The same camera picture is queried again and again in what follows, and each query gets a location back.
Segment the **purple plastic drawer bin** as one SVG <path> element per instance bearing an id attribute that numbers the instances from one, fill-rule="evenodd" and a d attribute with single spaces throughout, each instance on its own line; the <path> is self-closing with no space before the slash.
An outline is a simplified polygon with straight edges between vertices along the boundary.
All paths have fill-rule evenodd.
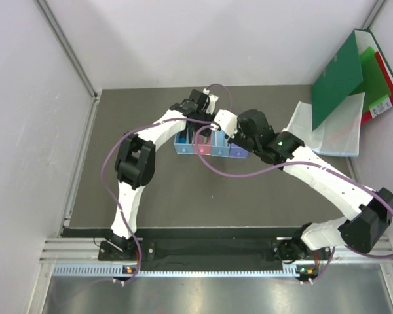
<path id="1" fill-rule="evenodd" d="M 236 159 L 246 159 L 248 157 L 249 152 L 244 150 L 242 147 L 231 144 L 229 150 L 229 157 L 236 158 Z"/>

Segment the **pink plastic drawer bin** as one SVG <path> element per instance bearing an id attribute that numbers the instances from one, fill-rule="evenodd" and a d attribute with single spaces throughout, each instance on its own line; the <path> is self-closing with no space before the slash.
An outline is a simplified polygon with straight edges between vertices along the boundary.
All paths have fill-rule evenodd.
<path id="1" fill-rule="evenodd" d="M 211 155 L 212 151 L 212 131 L 211 129 L 202 130 L 200 135 L 193 134 L 193 152 L 201 155 Z"/>

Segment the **light blue drawer bin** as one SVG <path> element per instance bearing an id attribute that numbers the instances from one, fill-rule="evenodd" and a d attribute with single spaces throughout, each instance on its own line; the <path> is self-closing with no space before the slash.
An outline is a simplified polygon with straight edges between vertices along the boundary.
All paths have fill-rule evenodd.
<path id="1" fill-rule="evenodd" d="M 212 132 L 212 143 L 211 143 L 211 156 L 228 158 L 230 153 L 230 144 L 225 138 L 223 131 Z"/>

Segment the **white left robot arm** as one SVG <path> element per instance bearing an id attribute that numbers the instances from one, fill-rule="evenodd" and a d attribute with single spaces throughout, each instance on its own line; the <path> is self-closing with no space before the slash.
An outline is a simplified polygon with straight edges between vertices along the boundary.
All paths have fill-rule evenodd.
<path id="1" fill-rule="evenodd" d="M 141 195 L 155 174 L 156 152 L 165 142 L 185 129 L 195 130 L 214 120 L 219 97 L 192 90 L 181 103 L 172 105 L 164 115 L 149 126 L 125 134 L 115 158 L 119 193 L 117 211 L 108 241 L 121 259 L 129 259 L 137 251 L 134 241 Z"/>

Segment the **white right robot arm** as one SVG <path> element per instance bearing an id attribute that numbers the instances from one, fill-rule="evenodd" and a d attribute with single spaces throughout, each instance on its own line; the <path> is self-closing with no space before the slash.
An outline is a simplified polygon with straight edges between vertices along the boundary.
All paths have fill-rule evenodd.
<path id="1" fill-rule="evenodd" d="M 235 115 L 224 111 L 215 121 L 229 142 L 299 179 L 340 210 L 341 218 L 301 227 L 292 242 L 297 257 L 306 259 L 318 249 L 339 245 L 369 255 L 391 225 L 391 191 L 374 190 L 349 179 L 289 130 L 274 131 L 263 112 L 250 109 Z"/>

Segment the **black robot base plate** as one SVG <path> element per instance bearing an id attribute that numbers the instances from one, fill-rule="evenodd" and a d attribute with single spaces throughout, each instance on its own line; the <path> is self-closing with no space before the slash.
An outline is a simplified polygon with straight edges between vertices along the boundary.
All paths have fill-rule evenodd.
<path id="1" fill-rule="evenodd" d="M 139 243 L 109 230 L 102 232 L 99 261 L 137 261 L 150 263 L 190 258 L 249 258 L 275 262 L 296 260 L 325 261 L 330 249 L 310 250 L 299 240 L 297 227 L 214 227 L 214 228 L 140 228 Z"/>

